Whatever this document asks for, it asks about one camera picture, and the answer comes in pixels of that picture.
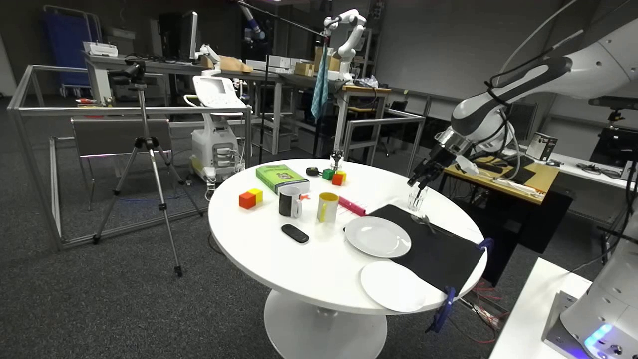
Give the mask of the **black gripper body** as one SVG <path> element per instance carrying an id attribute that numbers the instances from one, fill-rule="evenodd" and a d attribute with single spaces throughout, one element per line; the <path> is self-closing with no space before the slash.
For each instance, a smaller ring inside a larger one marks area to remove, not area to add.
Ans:
<path id="1" fill-rule="evenodd" d="M 424 161 L 424 169 L 422 175 L 426 179 L 437 179 L 453 161 L 455 161 L 457 153 L 437 145 L 430 157 Z"/>

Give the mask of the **white robot base platform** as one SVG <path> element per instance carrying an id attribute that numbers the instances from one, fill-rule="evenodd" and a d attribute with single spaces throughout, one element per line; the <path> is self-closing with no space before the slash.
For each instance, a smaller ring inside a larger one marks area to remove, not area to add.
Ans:
<path id="1" fill-rule="evenodd" d="M 595 281 L 539 259 L 489 359 L 638 359 L 638 259 Z"/>

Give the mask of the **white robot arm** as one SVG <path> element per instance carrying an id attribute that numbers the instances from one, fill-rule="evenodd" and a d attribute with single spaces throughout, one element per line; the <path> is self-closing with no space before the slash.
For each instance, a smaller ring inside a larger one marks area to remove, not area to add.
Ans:
<path id="1" fill-rule="evenodd" d="M 601 97 L 635 81 L 637 65 L 638 19 L 629 19 L 577 51 L 551 49 L 513 79 L 489 83 L 485 91 L 461 99 L 432 155 L 414 169 L 410 185 L 426 189 L 473 145 L 501 149 L 513 141 L 515 127 L 507 121 L 507 109 L 519 99 L 533 93 Z"/>

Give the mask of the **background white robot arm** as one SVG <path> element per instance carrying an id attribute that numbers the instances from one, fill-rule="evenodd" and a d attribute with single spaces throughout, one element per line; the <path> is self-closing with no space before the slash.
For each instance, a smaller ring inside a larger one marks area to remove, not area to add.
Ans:
<path id="1" fill-rule="evenodd" d="M 332 35 L 336 29 L 348 27 L 348 37 L 336 47 L 334 55 L 340 59 L 340 77 L 346 81 L 354 79 L 352 61 L 358 55 L 358 45 L 364 39 L 368 29 L 368 17 L 358 9 L 352 7 L 342 11 L 340 15 L 328 15 L 324 19 L 324 33 Z"/>

